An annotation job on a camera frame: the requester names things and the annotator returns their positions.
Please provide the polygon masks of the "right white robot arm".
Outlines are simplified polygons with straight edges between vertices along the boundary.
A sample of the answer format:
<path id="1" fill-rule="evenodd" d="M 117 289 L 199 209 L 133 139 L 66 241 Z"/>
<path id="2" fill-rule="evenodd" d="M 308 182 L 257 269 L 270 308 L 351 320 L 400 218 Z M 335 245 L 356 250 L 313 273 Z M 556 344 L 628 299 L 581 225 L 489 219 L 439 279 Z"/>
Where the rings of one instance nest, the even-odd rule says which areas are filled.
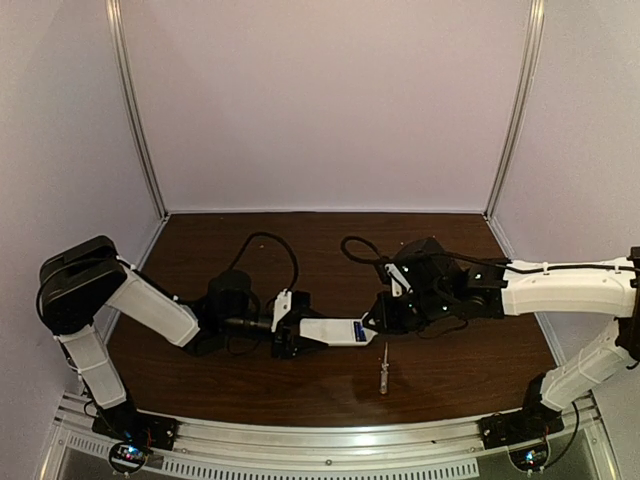
<path id="1" fill-rule="evenodd" d="M 539 312 L 610 316 L 604 330 L 565 364 L 529 384 L 522 414 L 550 421 L 577 397 L 639 362 L 639 259 L 592 263 L 477 259 L 434 238 L 369 260 L 388 284 L 364 317 L 381 334 L 419 332 L 447 317 L 503 319 Z"/>

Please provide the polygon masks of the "white remote control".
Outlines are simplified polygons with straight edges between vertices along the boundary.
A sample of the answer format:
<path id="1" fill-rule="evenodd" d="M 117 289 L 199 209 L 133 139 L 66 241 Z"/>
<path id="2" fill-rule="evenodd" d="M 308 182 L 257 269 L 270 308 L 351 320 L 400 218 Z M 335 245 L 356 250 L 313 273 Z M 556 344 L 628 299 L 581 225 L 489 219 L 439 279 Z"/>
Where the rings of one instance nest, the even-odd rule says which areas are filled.
<path id="1" fill-rule="evenodd" d="M 299 324 L 302 340 L 321 347 L 361 347 L 378 335 L 362 319 L 303 318 Z"/>

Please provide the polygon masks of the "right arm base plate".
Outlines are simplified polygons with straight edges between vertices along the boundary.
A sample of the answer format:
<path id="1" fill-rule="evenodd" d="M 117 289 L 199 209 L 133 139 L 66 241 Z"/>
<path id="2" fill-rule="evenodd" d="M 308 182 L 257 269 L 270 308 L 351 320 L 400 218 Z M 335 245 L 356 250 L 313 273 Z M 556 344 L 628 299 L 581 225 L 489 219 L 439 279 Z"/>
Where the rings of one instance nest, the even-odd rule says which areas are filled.
<path id="1" fill-rule="evenodd" d="M 518 410 L 483 417 L 478 427 L 484 448 L 489 450 L 542 439 L 562 431 L 564 422 L 559 415 L 547 418 Z"/>

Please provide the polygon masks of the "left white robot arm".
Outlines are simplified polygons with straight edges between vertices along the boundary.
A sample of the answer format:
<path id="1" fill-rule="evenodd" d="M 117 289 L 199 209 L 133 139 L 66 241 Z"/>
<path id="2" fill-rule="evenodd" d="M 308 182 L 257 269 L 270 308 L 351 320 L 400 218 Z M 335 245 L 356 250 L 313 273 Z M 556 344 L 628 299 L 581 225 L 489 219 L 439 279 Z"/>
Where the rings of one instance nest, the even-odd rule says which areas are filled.
<path id="1" fill-rule="evenodd" d="M 302 348 L 331 346 L 336 339 L 333 320 L 307 315 L 302 292 L 281 290 L 266 314 L 249 275 L 230 264 L 209 282 L 203 297 L 185 301 L 124 260 L 104 235 L 45 260 L 38 279 L 37 315 L 103 410 L 133 403 L 94 325 L 104 307 L 192 355 L 215 350 L 232 336 L 265 337 L 274 355 L 284 358 Z"/>

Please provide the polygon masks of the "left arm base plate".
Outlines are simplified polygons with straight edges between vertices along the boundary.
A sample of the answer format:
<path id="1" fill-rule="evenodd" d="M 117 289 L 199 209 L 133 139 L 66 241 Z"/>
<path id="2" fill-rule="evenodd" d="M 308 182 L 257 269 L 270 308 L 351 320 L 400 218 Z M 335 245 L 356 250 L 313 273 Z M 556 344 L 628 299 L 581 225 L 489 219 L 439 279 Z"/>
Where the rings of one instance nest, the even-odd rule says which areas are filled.
<path id="1" fill-rule="evenodd" d="M 105 411 L 93 421 L 91 429 L 94 433 L 137 448 L 171 451 L 178 430 L 178 421 L 138 411 Z"/>

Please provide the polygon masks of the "clear handle screwdriver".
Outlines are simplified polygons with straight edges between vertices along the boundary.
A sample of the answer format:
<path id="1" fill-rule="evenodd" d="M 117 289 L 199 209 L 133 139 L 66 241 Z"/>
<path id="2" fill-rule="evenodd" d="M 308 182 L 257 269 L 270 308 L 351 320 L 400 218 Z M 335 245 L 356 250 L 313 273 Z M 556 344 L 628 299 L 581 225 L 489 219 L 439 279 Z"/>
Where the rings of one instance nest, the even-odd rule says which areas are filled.
<path id="1" fill-rule="evenodd" d="M 379 377 L 379 393 L 387 395 L 389 391 L 389 345 L 384 344 L 383 354 L 381 356 L 380 377 Z"/>

